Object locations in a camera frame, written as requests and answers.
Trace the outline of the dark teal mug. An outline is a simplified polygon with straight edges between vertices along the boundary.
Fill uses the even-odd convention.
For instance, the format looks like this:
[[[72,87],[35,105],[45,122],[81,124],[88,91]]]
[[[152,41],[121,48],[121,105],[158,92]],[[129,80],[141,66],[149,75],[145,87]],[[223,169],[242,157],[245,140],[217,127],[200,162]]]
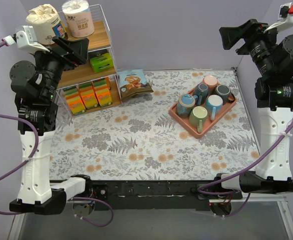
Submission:
[[[197,106],[203,105],[209,95],[209,87],[205,83],[198,84],[193,91],[193,97]]]

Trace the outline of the patterned blue mug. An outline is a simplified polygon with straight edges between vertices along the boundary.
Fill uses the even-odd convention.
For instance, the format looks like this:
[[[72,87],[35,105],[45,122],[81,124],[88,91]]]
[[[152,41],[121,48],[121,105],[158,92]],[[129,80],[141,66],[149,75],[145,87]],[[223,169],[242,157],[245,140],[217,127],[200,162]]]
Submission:
[[[182,119],[188,118],[198,98],[197,95],[182,94],[176,105],[176,114]]]

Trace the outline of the light blue mug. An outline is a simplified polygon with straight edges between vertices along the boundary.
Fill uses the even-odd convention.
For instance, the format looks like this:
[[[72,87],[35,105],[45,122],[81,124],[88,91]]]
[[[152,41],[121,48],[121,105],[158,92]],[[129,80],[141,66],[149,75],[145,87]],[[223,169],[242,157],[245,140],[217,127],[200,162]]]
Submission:
[[[211,121],[214,121],[215,118],[218,116],[218,113],[222,109],[222,106],[223,99],[220,96],[212,94],[207,98],[205,108]]]

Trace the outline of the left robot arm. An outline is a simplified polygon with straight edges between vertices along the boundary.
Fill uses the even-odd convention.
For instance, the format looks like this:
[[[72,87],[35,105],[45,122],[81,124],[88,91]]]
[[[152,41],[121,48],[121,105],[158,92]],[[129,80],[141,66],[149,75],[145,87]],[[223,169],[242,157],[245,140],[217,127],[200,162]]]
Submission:
[[[56,90],[63,72],[87,63],[89,47],[87,38],[54,37],[53,41],[53,47],[33,53],[34,63],[21,60],[9,72],[25,162],[18,195],[9,204],[9,210],[16,213],[58,215],[67,200],[76,195],[88,200],[93,194],[89,177],[84,175],[50,185],[50,150],[59,108],[54,102]]]

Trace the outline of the green mug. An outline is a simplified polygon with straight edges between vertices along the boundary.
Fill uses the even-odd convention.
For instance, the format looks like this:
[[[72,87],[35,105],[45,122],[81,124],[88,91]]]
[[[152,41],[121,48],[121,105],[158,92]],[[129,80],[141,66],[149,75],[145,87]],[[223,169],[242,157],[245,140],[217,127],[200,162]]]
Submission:
[[[200,134],[203,132],[204,123],[207,120],[208,112],[206,108],[202,106],[196,106],[193,108],[189,115],[188,122],[190,126],[196,128],[197,132]]]

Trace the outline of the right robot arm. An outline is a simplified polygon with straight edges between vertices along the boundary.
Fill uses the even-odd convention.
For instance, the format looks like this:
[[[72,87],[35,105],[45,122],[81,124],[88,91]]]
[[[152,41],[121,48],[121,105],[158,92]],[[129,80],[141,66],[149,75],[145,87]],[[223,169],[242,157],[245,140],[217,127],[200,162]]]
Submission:
[[[225,50],[239,40],[238,55],[249,55],[260,72],[255,83],[261,123],[257,163],[235,173],[223,173],[213,185],[213,194],[224,199],[231,190],[244,193],[293,193],[290,169],[290,131],[293,127],[293,34],[277,42],[277,30],[250,19],[236,27],[219,29]]]

